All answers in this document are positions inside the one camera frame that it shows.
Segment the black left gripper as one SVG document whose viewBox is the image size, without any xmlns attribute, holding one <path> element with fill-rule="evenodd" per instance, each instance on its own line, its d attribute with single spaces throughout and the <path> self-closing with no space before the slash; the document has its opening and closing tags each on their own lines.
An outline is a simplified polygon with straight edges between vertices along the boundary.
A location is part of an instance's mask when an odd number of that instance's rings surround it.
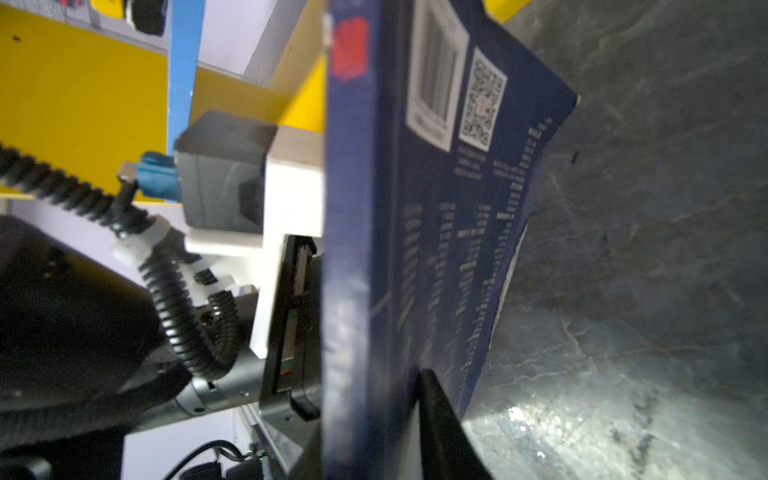
<svg viewBox="0 0 768 480">
<path fill-rule="evenodd" d="M 280 432 L 311 432 L 322 408 L 322 256 L 313 239 L 290 236 L 280 264 L 259 397 Z"/>
</svg>

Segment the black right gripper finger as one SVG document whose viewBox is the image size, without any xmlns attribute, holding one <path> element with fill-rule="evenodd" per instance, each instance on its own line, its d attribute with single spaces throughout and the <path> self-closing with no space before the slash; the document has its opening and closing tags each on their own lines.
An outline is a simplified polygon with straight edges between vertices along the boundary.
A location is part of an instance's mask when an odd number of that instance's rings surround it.
<svg viewBox="0 0 768 480">
<path fill-rule="evenodd" d="M 431 369 L 419 374 L 418 403 L 423 478 L 491 479 Z"/>
</svg>

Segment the navy book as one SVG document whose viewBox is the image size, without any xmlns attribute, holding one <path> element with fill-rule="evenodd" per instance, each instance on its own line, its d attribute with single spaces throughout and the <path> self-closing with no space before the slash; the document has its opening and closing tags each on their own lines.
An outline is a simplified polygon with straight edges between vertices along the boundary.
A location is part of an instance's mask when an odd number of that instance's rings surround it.
<svg viewBox="0 0 768 480">
<path fill-rule="evenodd" d="M 332 1 L 322 465 L 394 479 L 422 371 L 466 412 L 578 97 L 479 1 Z"/>
</svg>

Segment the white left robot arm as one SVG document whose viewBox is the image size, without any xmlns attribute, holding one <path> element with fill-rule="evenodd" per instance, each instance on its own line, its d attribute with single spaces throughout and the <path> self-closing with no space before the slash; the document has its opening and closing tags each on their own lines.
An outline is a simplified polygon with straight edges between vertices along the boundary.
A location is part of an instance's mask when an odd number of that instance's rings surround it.
<svg viewBox="0 0 768 480">
<path fill-rule="evenodd" d="M 141 285 L 14 217 L 1 220 L 1 475 L 5 479 L 114 479 L 134 427 L 173 420 L 170 406 L 196 381 L 217 395 L 258 387 L 266 400 L 309 422 L 317 397 L 281 390 L 277 362 L 289 314 L 299 315 L 295 375 L 320 384 L 321 264 L 308 236 L 291 235 L 280 257 L 262 367 L 244 356 L 241 307 L 182 234 L 118 195 L 12 148 L 1 180 L 114 232 L 119 242 L 150 234 L 139 255 Z"/>
</svg>

